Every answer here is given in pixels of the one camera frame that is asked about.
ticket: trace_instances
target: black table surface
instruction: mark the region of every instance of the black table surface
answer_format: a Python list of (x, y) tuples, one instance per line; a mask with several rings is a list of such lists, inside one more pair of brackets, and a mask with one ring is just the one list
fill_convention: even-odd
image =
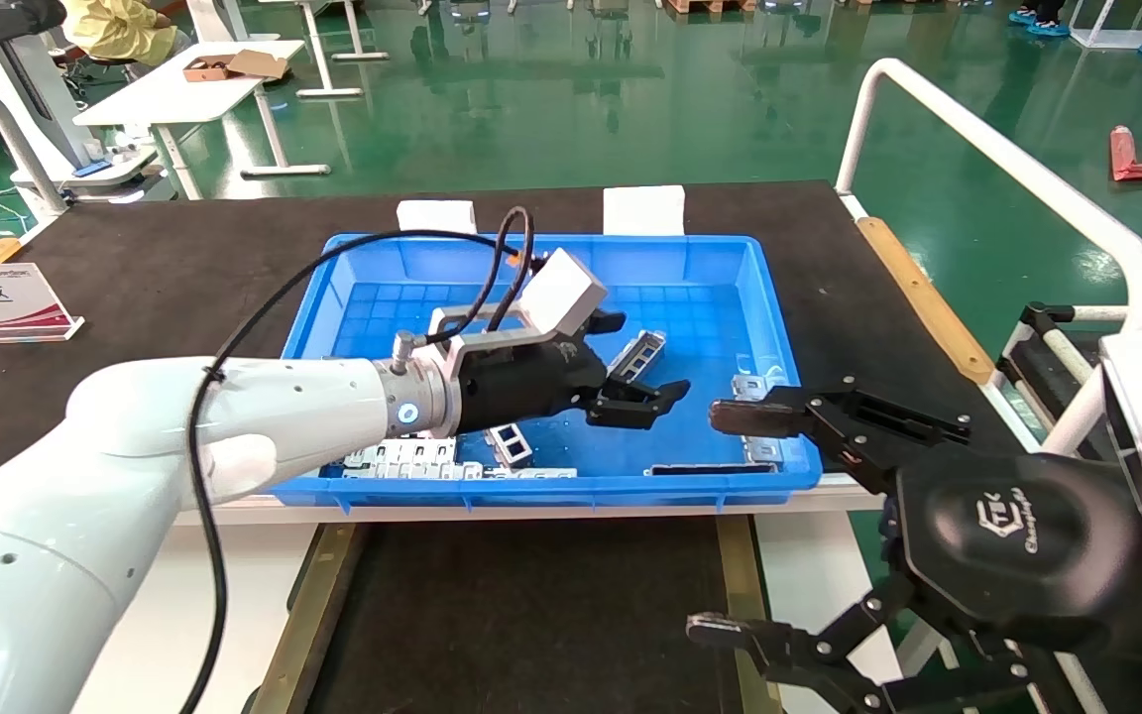
[[(322, 244), (348, 231), (394, 230), (401, 198), (196, 200), (129, 207), (80, 204), (17, 262), (40, 264), (87, 324), (67, 343), (0, 344), (0, 465), (58, 424), (79, 380), (144, 358), (212, 354)], [(522, 203), (542, 232), (602, 230), (602, 191), (510, 191), (475, 200), (494, 230)], [(689, 234), (761, 241), (783, 307), (801, 378), (858, 375), (944, 410), (972, 416), (975, 447), (1016, 448), (998, 416), (962, 378), (883, 263), (822, 182), (692, 185)], [(248, 356), (280, 356), (303, 291), (246, 340)]]
[[(602, 230), (595, 188), (442, 199), (472, 199), (483, 231), (514, 204), (530, 209), (540, 232)], [(0, 345), (0, 464), (57, 424), (91, 371), (214, 353), (331, 235), (393, 230), (399, 200), (64, 214), (18, 260), (40, 264), (87, 326), (63, 344)], [(856, 375), (890, 396), (971, 415), (975, 447), (1019, 449), (826, 183), (690, 185), (685, 224), (692, 235), (761, 241), (806, 384)], [(246, 354), (280, 354), (300, 295), (264, 320)], [(731, 660), (681, 635), (686, 613), (725, 609), (711, 519), (380, 526), (356, 577), (312, 698), (317, 713), (740, 707)]]

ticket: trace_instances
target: white robotic arm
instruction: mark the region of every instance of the white robotic arm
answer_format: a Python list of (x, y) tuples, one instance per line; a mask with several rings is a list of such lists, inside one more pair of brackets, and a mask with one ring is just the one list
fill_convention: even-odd
[[(649, 428), (689, 384), (652, 390), (608, 375), (584, 343), (622, 326), (597, 310), (603, 297), (558, 250), (507, 312), (516, 329), (439, 344), (401, 335), (380, 361), (228, 360), (196, 434), (210, 502), (417, 432), (588, 406), (589, 424)], [(436, 311), (432, 329), (465, 312)], [(185, 426), (212, 362), (99, 370), (73, 390), (55, 430), (0, 467), (0, 714), (61, 714), (78, 699), (178, 511), (194, 506)]]

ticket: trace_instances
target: green epoxy floor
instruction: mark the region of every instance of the green epoxy floor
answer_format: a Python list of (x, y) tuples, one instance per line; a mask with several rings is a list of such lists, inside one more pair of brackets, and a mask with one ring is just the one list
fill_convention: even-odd
[[(719, 23), (605, 1), (620, 9), (595, 17), (584, 3), (522, 0), (508, 17), (493, 1), (489, 23), (455, 24), (448, 3), (423, 18), (403, 0), (368, 0), (365, 41), (389, 63), (332, 67), (337, 86), (363, 86), (365, 98), (296, 98), (319, 86), (307, 53), (298, 79), (273, 93), (290, 159), (329, 162), (331, 176), (241, 179), (239, 167), (271, 162), (252, 101), (184, 152), (206, 195), (223, 199), (834, 179), (861, 78), (894, 56), (1142, 234), (1142, 185), (1109, 182), (1107, 150), (1124, 123), (1142, 157), (1142, 56), (1032, 40), (1007, 26), (1007, 1), (806, 0), (794, 14)], [(291, 5), (246, 3), (244, 19), (303, 37)], [(343, 18), (322, 29), (327, 50), (348, 48)], [(1, 151), (0, 170), (1, 188)], [(1028, 299), (1124, 298), (1111, 260), (892, 87), (855, 191), (991, 351)]]

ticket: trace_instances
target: blue tray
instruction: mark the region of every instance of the blue tray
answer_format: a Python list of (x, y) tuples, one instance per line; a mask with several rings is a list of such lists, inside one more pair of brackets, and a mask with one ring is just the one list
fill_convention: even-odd
[[(362, 234), (336, 235), (327, 248)], [(774, 474), (648, 476), (654, 464), (732, 464), (742, 441), (708, 425), (708, 406), (730, 398), (735, 374), (770, 385), (798, 385), (783, 318), (761, 246), (747, 236), (627, 238), (540, 235), (538, 251), (565, 248), (609, 289), (603, 307), (628, 315), (616, 335), (589, 346), (611, 362), (640, 330), (661, 330), (667, 345), (648, 384), (690, 379), (685, 399), (649, 431), (588, 426), (584, 414), (522, 422), (533, 466), (574, 466), (574, 479), (439, 480), (316, 476), (272, 492), (291, 506), (694, 506), (786, 502), (812, 488), (821, 460), (807, 440), (781, 442)], [(490, 250), (450, 239), (394, 239), (367, 244), (317, 267), (305, 292), (286, 358), (389, 358), (399, 329), (421, 334), (431, 313), (469, 304), (488, 274)], [(513, 268), (504, 266), (491, 302)], [(458, 441), (459, 460), (493, 465), (478, 434)]]

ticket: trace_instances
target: black cable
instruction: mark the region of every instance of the black cable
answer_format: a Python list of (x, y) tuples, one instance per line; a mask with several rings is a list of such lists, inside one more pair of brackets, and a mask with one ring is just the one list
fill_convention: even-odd
[[(202, 470), (200, 468), (200, 450), (199, 440), (196, 440), (196, 431), (200, 424), (200, 412), (204, 408), (206, 394), (209, 393), (210, 385), (222, 384), (225, 378), (223, 376), (223, 363), (226, 363), (228, 358), (232, 356), (232, 352), (240, 347), (241, 342), (244, 342), (246, 337), (249, 337), (250, 331), (255, 326), (258, 324), (268, 312), (272, 311), (278, 303), (281, 302), (290, 290), (297, 288), (297, 284), (320, 267), (322, 263), (331, 260), (341, 254), (352, 250), (353, 248), (362, 247), (362, 244), (377, 243), (378, 240), (386, 240), (389, 238), (413, 238), (413, 236), (426, 236), (426, 238), (453, 238), (461, 240), (469, 240), (473, 243), (490, 244), (493, 248), (493, 264), (491, 270), (491, 281), (496, 280), (496, 272), (499, 271), (500, 254), (508, 252), (510, 256), (517, 256), (517, 250), (508, 248), (504, 244), (502, 236), (492, 240), (490, 238), (484, 238), (481, 235), (468, 234), (468, 232), (456, 232), (447, 230), (396, 230), (388, 232), (375, 232), (375, 234), (359, 236), (357, 239), (348, 240), (346, 243), (337, 244), (337, 247), (323, 251), (320, 257), (308, 263), (307, 266), (299, 270), (293, 276), (290, 276), (284, 284), (282, 284), (272, 297), (259, 305), (259, 308), (254, 312), (252, 315), (248, 318), (242, 324), (236, 328), (236, 331), (232, 334), (227, 340), (218, 348), (218, 352), (214, 354), (214, 362), (206, 369), (206, 375), (200, 380), (199, 387), (196, 387), (196, 394), (192, 401), (192, 409), (187, 412), (187, 426), (184, 433), (185, 447), (187, 450), (187, 467), (190, 467), (190, 473), (192, 476), (192, 491), (196, 499), (196, 512), (200, 514), (200, 528), (206, 535), (206, 548), (209, 551), (209, 565), (210, 573), (214, 576), (214, 625), (209, 629), (209, 643), (206, 645), (206, 655), (200, 661), (200, 668), (196, 671), (196, 679), (193, 682), (192, 691), (187, 692), (187, 699), (183, 704), (180, 714), (193, 714), (196, 709), (196, 705), (200, 703), (200, 697), (204, 695), (206, 687), (209, 683), (209, 677), (215, 673), (215, 660), (218, 658), (218, 648), (223, 642), (223, 628), (227, 623), (227, 569), (223, 564), (223, 549), (222, 543), (218, 538), (218, 529), (215, 524), (215, 512), (214, 507), (209, 503), (209, 494), (206, 491), (206, 479), (202, 475)], [(482, 299), (488, 297), (488, 286), (484, 286), (484, 292), (481, 294), (478, 302), (476, 302), (473, 313), (478, 312), (478, 307), (482, 304)], [(464, 320), (461, 324), (457, 328), (457, 334), (468, 324), (467, 320)]]
[(520, 258), (520, 264), (517, 264), (517, 273), (514, 274), (514, 280), (508, 283), (505, 296), (499, 299), (499, 304), (496, 305), (496, 312), (492, 314), (491, 320), (488, 321), (488, 331), (500, 329), (500, 322), (505, 319), (505, 312), (508, 312), (508, 306), (514, 303), (514, 298), (517, 297), (517, 290), (522, 289), (522, 281), (526, 280), (526, 273), (531, 270), (531, 254), (536, 251), (536, 223), (531, 222), (531, 215), (526, 212), (526, 208), (513, 207), (508, 209), (508, 214), (505, 214), (504, 220), (499, 223), (499, 230), (496, 231), (496, 240), (504, 241), (508, 234), (508, 226), (513, 225), (514, 218), (520, 216), (522, 216), (522, 257)]

